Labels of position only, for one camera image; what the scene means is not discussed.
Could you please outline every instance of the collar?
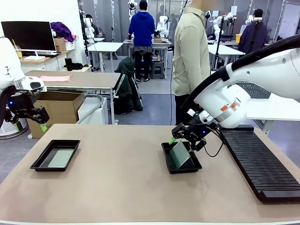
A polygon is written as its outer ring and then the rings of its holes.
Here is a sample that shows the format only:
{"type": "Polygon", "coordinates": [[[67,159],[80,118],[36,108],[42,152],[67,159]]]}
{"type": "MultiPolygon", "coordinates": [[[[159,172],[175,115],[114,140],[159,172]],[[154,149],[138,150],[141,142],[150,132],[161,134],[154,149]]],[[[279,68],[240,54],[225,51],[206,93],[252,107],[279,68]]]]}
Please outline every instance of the collar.
{"type": "Polygon", "coordinates": [[[194,13],[198,16],[202,16],[204,14],[204,12],[200,9],[197,8],[192,8],[192,7],[185,7],[183,9],[183,13],[194,13]]]}

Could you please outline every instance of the black monitor screen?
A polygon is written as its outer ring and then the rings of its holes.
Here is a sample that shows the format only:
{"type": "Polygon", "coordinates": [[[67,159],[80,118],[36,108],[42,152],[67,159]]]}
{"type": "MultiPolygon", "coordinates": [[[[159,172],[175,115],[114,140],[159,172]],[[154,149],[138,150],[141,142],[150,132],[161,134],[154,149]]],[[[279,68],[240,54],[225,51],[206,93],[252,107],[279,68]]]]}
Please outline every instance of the black monitor screen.
{"type": "Polygon", "coordinates": [[[6,21],[1,24],[4,36],[12,44],[14,40],[21,49],[56,50],[49,22],[6,21]]]}

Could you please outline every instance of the black pants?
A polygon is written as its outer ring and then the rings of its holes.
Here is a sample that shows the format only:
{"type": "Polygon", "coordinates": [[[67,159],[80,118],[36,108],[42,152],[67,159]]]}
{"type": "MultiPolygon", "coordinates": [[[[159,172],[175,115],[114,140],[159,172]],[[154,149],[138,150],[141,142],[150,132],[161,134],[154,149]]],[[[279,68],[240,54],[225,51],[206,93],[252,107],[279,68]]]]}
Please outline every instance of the black pants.
{"type": "Polygon", "coordinates": [[[140,52],[135,52],[135,75],[136,79],[141,79],[141,69],[142,65],[144,65],[144,79],[148,78],[149,66],[151,63],[151,52],[145,52],[144,54],[140,54],[140,52]]]}
{"type": "MultiPolygon", "coordinates": [[[[176,125],[179,125],[180,123],[183,123],[187,125],[192,119],[190,115],[187,113],[182,114],[180,111],[180,107],[183,105],[183,103],[186,101],[189,95],[182,95],[182,96],[175,96],[175,102],[176,102],[176,125]]],[[[196,104],[195,102],[192,103],[191,107],[192,110],[195,112],[201,112],[203,109],[196,104]]]]}

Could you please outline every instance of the door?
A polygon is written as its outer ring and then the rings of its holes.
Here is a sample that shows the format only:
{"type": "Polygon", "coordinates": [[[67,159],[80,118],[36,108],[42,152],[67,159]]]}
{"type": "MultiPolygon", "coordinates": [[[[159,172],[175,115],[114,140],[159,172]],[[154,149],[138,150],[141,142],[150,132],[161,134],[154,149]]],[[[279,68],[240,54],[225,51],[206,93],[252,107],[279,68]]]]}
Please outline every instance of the door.
{"type": "Polygon", "coordinates": [[[294,36],[297,31],[300,18],[300,6],[286,4],[278,35],[282,38],[294,36]]]}

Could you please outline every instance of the stool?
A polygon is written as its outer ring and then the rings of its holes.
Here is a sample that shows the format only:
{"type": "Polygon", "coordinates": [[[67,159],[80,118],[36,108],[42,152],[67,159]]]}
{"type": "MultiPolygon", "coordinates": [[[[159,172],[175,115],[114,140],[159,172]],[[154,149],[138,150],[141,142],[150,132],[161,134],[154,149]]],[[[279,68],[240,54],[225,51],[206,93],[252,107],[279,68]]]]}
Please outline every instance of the stool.
{"type": "Polygon", "coordinates": [[[164,62],[153,62],[152,63],[152,72],[151,72],[151,79],[164,79],[164,62]]]}

